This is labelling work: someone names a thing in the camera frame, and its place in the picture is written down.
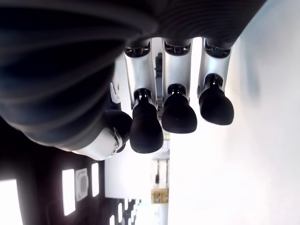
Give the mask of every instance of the light panel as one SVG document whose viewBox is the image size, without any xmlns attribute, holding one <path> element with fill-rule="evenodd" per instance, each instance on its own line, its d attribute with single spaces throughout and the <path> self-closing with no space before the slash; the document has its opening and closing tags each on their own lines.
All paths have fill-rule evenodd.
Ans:
<svg viewBox="0 0 300 225">
<path fill-rule="evenodd" d="M 136 215 L 136 205 L 133 206 L 133 214 Z"/>
<path fill-rule="evenodd" d="M 134 216 L 134 213 L 133 213 L 133 210 L 131 211 L 131 222 L 133 223 L 135 221 L 135 216 Z"/>
<path fill-rule="evenodd" d="M 124 208 L 125 208 L 125 210 L 128 210 L 128 199 L 127 198 L 124 199 Z"/>
<path fill-rule="evenodd" d="M 75 178 L 73 169 L 62 171 L 62 200 L 65 216 L 75 211 Z"/>
<path fill-rule="evenodd" d="M 123 219 L 122 203 L 118 205 L 118 219 L 119 219 L 119 223 L 121 223 Z"/>
<path fill-rule="evenodd" d="M 23 225 L 16 180 L 0 181 L 0 224 Z"/>
<path fill-rule="evenodd" d="M 99 194 L 99 164 L 92 165 L 92 194 L 93 197 Z"/>
<path fill-rule="evenodd" d="M 109 219 L 109 225 L 114 225 L 114 215 L 112 215 Z"/>
</svg>

